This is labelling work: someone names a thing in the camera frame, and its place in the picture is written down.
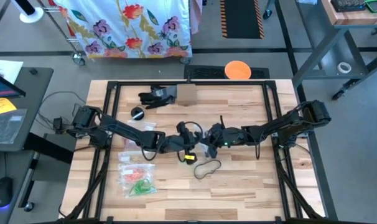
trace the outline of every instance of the metal shelf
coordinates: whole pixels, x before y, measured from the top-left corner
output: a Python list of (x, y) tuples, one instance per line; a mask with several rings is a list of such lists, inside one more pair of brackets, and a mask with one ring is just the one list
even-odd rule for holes
[[(306, 33), (314, 49), (321, 40), (334, 27), (331, 25), (323, 5), (297, 4), (299, 14), (302, 18)], [(351, 65), (351, 72), (341, 74), (337, 69), (340, 62), (346, 62)], [(318, 64), (320, 70), (314, 70), (305, 79), (351, 79), (363, 78), (367, 73), (367, 67), (360, 55), (350, 32), (345, 34), (345, 38), (339, 41), (320, 61)]]

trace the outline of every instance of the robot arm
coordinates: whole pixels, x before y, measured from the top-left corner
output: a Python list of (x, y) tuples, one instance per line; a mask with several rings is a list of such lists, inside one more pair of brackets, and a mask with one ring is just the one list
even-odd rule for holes
[[(100, 149), (106, 149), (109, 146), (110, 134), (115, 133), (134, 141), (144, 151), (160, 154), (185, 151), (185, 155), (195, 157), (195, 154), (190, 153), (190, 151), (201, 138), (201, 133), (195, 132), (193, 134), (185, 127), (184, 122), (180, 122), (176, 126), (178, 136), (165, 136), (165, 133), (160, 131), (140, 131), (92, 106), (80, 108), (74, 117), (72, 126), (73, 128), (67, 131), (69, 134), (74, 137), (89, 135), (90, 144)], [(193, 164), (195, 161), (187, 160), (186, 163)]]
[(208, 146), (208, 155), (212, 158), (216, 158), (218, 147), (258, 145), (273, 133), (278, 134), (280, 145), (289, 147), (295, 143), (299, 134), (325, 126), (331, 121), (324, 103), (317, 100), (303, 102), (284, 116), (261, 126), (225, 128), (221, 116), (220, 119), (221, 123), (214, 124), (207, 137), (201, 140), (201, 143)]

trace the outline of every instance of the orange disc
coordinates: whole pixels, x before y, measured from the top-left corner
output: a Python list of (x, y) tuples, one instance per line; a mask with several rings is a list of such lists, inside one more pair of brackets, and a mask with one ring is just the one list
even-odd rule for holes
[(225, 74), (229, 79), (249, 79), (251, 68), (242, 61), (232, 61), (226, 65)]

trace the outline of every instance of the floral curtain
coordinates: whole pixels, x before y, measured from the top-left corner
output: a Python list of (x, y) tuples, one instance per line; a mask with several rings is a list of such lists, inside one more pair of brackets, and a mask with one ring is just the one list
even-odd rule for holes
[(189, 0), (55, 0), (89, 58), (191, 57)]

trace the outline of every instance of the yellow tag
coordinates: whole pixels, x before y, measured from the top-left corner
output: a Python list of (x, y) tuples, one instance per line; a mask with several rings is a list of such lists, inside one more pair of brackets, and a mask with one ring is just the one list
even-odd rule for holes
[(9, 111), (14, 111), (17, 108), (6, 98), (0, 98), (0, 114)]
[(195, 160), (195, 156), (185, 155), (184, 157), (188, 160)]

